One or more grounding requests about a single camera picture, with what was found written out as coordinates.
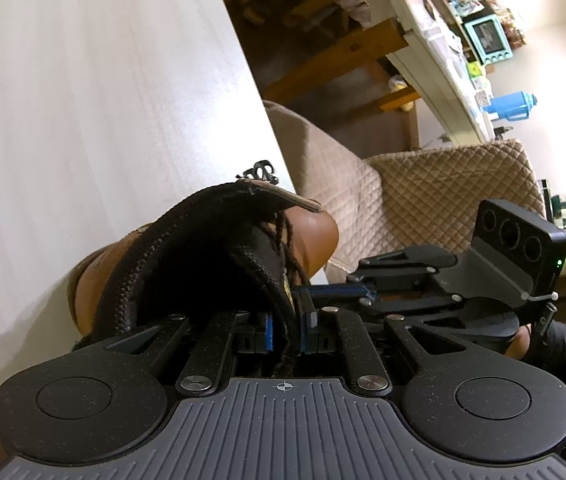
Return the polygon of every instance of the teal microwave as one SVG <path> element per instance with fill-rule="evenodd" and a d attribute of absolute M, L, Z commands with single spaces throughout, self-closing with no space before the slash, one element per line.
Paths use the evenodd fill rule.
<path fill-rule="evenodd" d="M 489 64 L 511 58 L 512 49 L 498 16 L 486 1 L 481 3 L 485 6 L 483 10 L 463 19 L 463 27 L 474 45 L 479 61 Z"/>

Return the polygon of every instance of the person's hand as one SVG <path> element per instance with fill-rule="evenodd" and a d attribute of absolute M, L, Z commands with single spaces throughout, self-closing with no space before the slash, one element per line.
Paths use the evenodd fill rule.
<path fill-rule="evenodd" d="M 519 327 L 514 339 L 509 344 L 505 355 L 513 359 L 521 360 L 529 350 L 529 339 L 532 331 L 531 325 Z"/>

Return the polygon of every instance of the blue kettle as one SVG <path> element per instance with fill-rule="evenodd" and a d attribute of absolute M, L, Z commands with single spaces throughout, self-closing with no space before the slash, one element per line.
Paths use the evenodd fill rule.
<path fill-rule="evenodd" d="M 492 98 L 492 103 L 482 109 L 489 114 L 498 114 L 499 119 L 522 121 L 529 119 L 530 111 L 537 104 L 538 100 L 534 94 L 514 92 L 513 94 Z"/>

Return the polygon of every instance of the blue component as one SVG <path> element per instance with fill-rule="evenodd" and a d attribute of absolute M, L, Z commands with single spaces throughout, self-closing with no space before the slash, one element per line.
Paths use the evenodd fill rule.
<path fill-rule="evenodd" d="M 301 316 L 301 353 L 307 352 L 307 323 L 305 322 L 305 316 Z"/>
<path fill-rule="evenodd" d="M 265 319 L 265 348 L 268 352 L 274 350 L 274 332 L 272 329 L 272 314 Z"/>
<path fill-rule="evenodd" d="M 493 97 L 492 104 L 484 106 L 489 114 L 498 114 L 499 119 L 508 121 L 522 121 L 529 119 L 530 112 L 538 104 L 534 94 L 528 92 L 514 92 L 513 94 Z"/>
<path fill-rule="evenodd" d="M 338 298 L 348 300 L 369 297 L 370 290 L 360 283 L 335 283 L 333 285 L 310 285 L 305 287 L 313 300 Z"/>

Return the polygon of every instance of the beige quilted cover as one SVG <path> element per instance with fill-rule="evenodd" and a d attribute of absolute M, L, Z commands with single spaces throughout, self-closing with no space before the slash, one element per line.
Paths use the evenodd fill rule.
<path fill-rule="evenodd" d="M 466 250 L 485 198 L 543 212 L 518 140 L 363 161 L 303 117 L 265 105 L 297 193 L 318 200 L 339 226 L 339 246 L 326 268 L 332 283 L 364 256 L 424 243 Z"/>

